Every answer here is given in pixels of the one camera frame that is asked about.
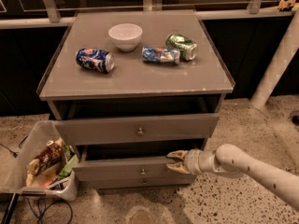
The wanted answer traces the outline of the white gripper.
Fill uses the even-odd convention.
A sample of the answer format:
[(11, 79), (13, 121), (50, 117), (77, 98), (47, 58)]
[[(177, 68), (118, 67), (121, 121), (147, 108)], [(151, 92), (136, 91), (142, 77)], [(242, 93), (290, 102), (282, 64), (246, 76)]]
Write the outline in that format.
[(200, 168), (200, 163), (199, 163), (200, 154), (201, 151), (199, 149), (191, 149), (189, 151), (187, 150), (172, 151), (166, 155), (167, 158), (179, 159), (179, 160), (184, 159), (184, 161), (183, 162), (180, 161), (176, 163), (168, 163), (166, 167), (169, 170), (181, 174), (200, 175), (202, 173), (202, 170)]

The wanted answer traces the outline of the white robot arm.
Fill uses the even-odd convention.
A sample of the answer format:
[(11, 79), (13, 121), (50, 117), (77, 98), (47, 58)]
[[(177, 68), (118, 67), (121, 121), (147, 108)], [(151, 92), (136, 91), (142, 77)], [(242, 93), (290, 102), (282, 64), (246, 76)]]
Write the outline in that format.
[(223, 144), (216, 150), (177, 150), (166, 157), (176, 160), (166, 165), (168, 169), (185, 175), (210, 173), (230, 178), (247, 175), (299, 210), (299, 176), (256, 160), (234, 145)]

